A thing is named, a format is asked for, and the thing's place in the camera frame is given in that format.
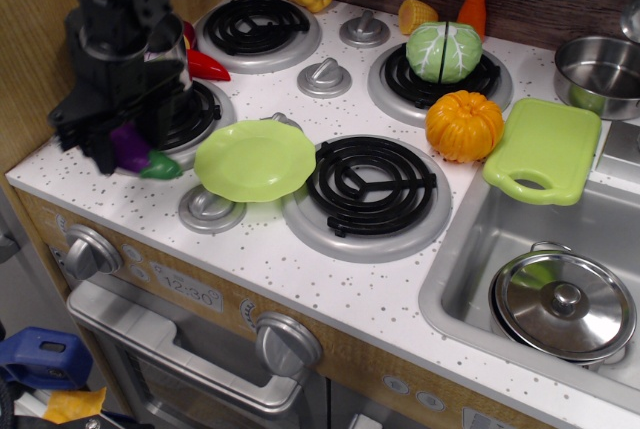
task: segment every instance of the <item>silver burner ring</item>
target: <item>silver burner ring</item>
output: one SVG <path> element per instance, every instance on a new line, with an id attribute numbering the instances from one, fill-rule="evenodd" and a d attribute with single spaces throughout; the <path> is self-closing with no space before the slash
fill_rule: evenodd
<path id="1" fill-rule="evenodd" d="M 213 131 L 222 129 L 223 127 L 227 127 L 237 122 L 236 111 L 225 92 L 209 81 L 198 80 L 198 82 L 213 94 L 216 102 L 220 105 L 221 118 L 219 120 L 214 120 L 211 125 L 195 139 L 192 139 L 181 146 L 163 151 L 165 155 L 176 161 L 183 171 L 193 169 L 193 163 L 196 159 L 196 150 L 198 149 L 198 146 L 202 141 L 209 137 Z"/>
<path id="2" fill-rule="evenodd" d="M 438 164 L 419 149 L 390 138 L 390 141 L 410 148 L 436 175 L 426 217 L 411 227 L 383 236 L 361 237 L 348 234 L 338 237 L 327 225 L 327 214 L 311 199 L 306 184 L 282 198 L 287 225 L 307 246 L 321 254 L 341 261 L 362 264 L 391 262 L 409 257 L 431 244 L 446 227 L 451 217 L 452 194 L 447 178 Z"/>
<path id="3" fill-rule="evenodd" d="M 293 67 L 311 56 L 322 40 L 322 29 L 316 17 L 302 7 L 295 7 L 309 21 L 309 30 L 307 32 L 296 32 L 291 40 L 276 50 L 259 54 L 236 54 L 232 56 L 216 47 L 205 29 L 207 19 L 215 9 L 196 23 L 198 50 L 213 57 L 229 72 L 236 74 L 265 74 Z M 268 21 L 269 19 L 265 19 L 263 23 L 268 23 Z"/>
<path id="4" fill-rule="evenodd" d="M 384 77 L 384 64 L 398 47 L 399 46 L 392 47 L 382 53 L 371 66 L 367 77 L 369 96 L 378 109 L 389 117 L 405 124 L 424 129 L 427 110 L 415 107 L 411 102 L 393 92 Z M 483 54 L 500 68 L 500 78 L 493 90 L 487 95 L 487 99 L 495 102 L 504 112 L 513 98 L 513 81 L 511 75 L 500 59 L 486 51 L 484 51 Z"/>

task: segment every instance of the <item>ladle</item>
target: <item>ladle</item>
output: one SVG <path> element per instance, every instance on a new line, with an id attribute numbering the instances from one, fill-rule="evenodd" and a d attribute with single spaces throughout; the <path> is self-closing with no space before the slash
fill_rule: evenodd
<path id="1" fill-rule="evenodd" d="M 623 9 L 620 27 L 629 40 L 640 43 L 640 0 L 632 0 Z"/>

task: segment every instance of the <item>stovetop burner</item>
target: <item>stovetop burner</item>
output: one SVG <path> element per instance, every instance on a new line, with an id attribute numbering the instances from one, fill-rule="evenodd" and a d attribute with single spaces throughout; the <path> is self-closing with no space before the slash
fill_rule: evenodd
<path id="1" fill-rule="evenodd" d="M 183 171 L 193 168 L 196 150 L 216 129 L 236 122 L 229 97 L 208 81 L 193 81 L 193 91 L 182 110 L 171 120 L 167 141 L 160 148 Z"/>
<path id="2" fill-rule="evenodd" d="M 428 109 L 445 94 L 462 89 L 487 96 L 498 82 L 500 67 L 483 54 L 475 69 L 462 81 L 455 84 L 431 83 L 413 72 L 407 60 L 406 44 L 402 44 L 387 58 L 384 75 L 387 84 L 396 94 L 418 109 Z"/>
<path id="3" fill-rule="evenodd" d="M 305 186 L 284 198 L 292 232 L 349 262 L 388 262 L 428 246 L 446 225 L 451 191 L 438 165 L 407 144 L 373 136 L 320 145 Z"/>
<path id="4" fill-rule="evenodd" d="M 233 0 L 196 25 L 198 50 L 228 71 L 260 74 L 291 67 L 313 54 L 321 30 L 306 10 L 283 0 Z"/>
<path id="5" fill-rule="evenodd" d="M 424 128 L 427 110 L 443 95 L 465 89 L 480 92 L 504 111 L 513 97 L 511 75 L 494 55 L 484 52 L 472 73 L 456 84 L 433 84 L 416 76 L 407 61 L 405 44 L 380 55 L 367 79 L 371 99 L 394 119 Z"/>
<path id="6" fill-rule="evenodd" d="M 329 214 L 327 225 L 339 237 L 404 229 L 424 216 L 437 183 L 422 159 L 409 149 L 374 137 L 325 142 L 316 152 L 316 163 L 307 190 Z M 360 167 L 375 168 L 387 177 L 367 181 L 358 174 Z"/>
<path id="7" fill-rule="evenodd" d="M 167 141 L 161 150 L 173 149 L 192 141 L 206 131 L 214 120 L 222 118 L 220 104 L 213 93 L 197 81 L 193 81 L 191 87 L 193 92 L 186 104 L 173 115 Z"/>

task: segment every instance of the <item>blue object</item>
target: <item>blue object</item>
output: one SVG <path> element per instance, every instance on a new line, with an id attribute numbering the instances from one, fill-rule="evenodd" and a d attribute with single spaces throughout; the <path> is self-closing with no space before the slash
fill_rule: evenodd
<path id="1" fill-rule="evenodd" d="M 66 332 L 27 327 L 0 342 L 0 377 L 34 389 L 80 389 L 92 365 L 80 338 Z"/>

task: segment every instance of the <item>toy cabbage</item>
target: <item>toy cabbage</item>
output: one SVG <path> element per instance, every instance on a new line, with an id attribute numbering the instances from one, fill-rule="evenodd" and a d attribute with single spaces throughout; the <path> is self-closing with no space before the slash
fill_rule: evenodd
<path id="1" fill-rule="evenodd" d="M 409 37 L 407 59 L 421 79 L 454 84 L 467 77 L 482 57 L 482 40 L 473 27 L 456 22 L 425 22 Z"/>

